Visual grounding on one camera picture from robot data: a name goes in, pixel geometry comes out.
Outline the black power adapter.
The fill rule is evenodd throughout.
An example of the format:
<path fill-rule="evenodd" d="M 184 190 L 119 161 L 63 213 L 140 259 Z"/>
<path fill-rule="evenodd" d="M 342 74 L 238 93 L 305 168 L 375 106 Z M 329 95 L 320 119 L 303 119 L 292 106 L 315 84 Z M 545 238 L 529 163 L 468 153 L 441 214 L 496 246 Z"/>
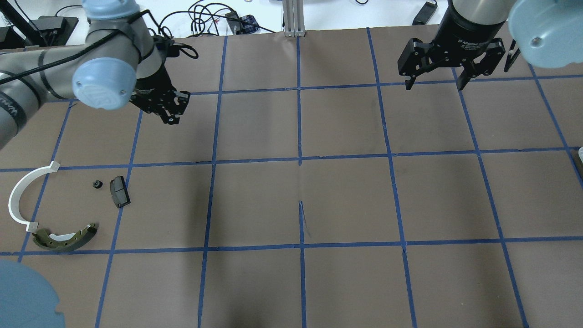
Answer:
<path fill-rule="evenodd" d="M 412 20 L 413 26 L 426 25 L 435 14 L 439 4 L 437 0 L 426 1 Z"/>

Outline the black brake pad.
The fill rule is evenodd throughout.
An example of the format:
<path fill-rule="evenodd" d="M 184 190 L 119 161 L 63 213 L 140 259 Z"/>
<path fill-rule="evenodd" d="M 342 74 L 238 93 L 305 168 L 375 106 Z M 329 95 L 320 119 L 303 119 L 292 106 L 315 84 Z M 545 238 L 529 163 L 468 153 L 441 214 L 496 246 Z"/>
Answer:
<path fill-rule="evenodd" d="M 131 203 L 127 185 L 123 176 L 114 177 L 110 181 L 110 194 L 115 207 L 123 208 Z"/>

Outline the olive green brake shoe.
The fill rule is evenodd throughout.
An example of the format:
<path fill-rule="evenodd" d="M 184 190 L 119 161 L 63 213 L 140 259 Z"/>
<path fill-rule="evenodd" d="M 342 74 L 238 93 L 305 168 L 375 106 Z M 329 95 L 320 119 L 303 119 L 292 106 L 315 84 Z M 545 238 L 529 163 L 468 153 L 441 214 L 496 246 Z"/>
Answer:
<path fill-rule="evenodd" d="M 64 253 L 76 251 L 86 245 L 95 237 L 98 227 L 98 223 L 92 222 L 83 229 L 64 235 L 56 235 L 48 229 L 38 229 L 36 233 L 32 233 L 32 236 L 34 243 L 39 248 L 45 251 Z"/>

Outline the aluminium frame post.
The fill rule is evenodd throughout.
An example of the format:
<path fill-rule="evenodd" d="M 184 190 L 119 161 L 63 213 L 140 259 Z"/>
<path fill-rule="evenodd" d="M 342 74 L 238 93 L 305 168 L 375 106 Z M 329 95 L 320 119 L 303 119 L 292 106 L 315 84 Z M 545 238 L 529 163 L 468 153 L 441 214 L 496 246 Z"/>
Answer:
<path fill-rule="evenodd" d="M 281 0 L 283 9 L 283 31 L 286 37 L 304 37 L 304 1 Z"/>

